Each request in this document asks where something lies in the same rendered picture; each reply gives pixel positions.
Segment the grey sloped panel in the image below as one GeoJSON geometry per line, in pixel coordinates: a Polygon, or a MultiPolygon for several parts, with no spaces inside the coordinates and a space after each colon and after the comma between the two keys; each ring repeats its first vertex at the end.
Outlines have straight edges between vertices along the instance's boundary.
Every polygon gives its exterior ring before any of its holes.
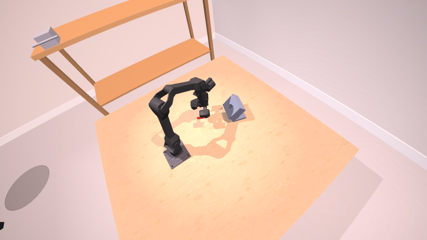
{"type": "Polygon", "coordinates": [[[232,94],[226,102],[223,103],[223,107],[228,119],[233,120],[233,122],[247,118],[244,113],[246,109],[238,95],[232,94]]]}

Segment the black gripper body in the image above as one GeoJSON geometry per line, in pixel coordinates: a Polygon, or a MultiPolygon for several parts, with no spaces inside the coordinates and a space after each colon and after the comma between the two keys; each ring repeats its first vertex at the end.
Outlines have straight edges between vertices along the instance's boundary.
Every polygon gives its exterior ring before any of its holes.
{"type": "MultiPolygon", "coordinates": [[[[208,97],[208,93],[206,92],[207,97],[208,97]]],[[[208,99],[207,97],[204,100],[199,100],[198,102],[200,102],[201,107],[203,107],[203,110],[199,111],[199,116],[200,118],[204,118],[204,117],[209,117],[209,109],[207,109],[207,105],[208,105],[208,99]]]]}

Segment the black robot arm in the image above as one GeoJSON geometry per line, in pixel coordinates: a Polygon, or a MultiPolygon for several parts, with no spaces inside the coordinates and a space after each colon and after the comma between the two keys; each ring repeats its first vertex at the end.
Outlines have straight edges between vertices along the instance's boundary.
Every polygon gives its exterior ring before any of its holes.
{"type": "Polygon", "coordinates": [[[173,104],[173,99],[176,94],[180,94],[186,91],[194,90],[193,95],[196,96],[194,100],[190,101],[191,109],[195,110],[197,107],[201,107],[199,100],[204,100],[207,97],[206,92],[212,90],[215,87],[215,81],[212,78],[208,78],[206,81],[194,77],[190,81],[168,84],[164,88],[157,92],[151,101],[148,103],[149,108],[158,117],[162,130],[165,134],[164,147],[173,155],[174,158],[178,157],[183,153],[183,149],[180,146],[180,138],[172,128],[169,120],[169,108],[173,104]],[[161,100],[162,97],[168,94],[167,101],[161,100]]]}

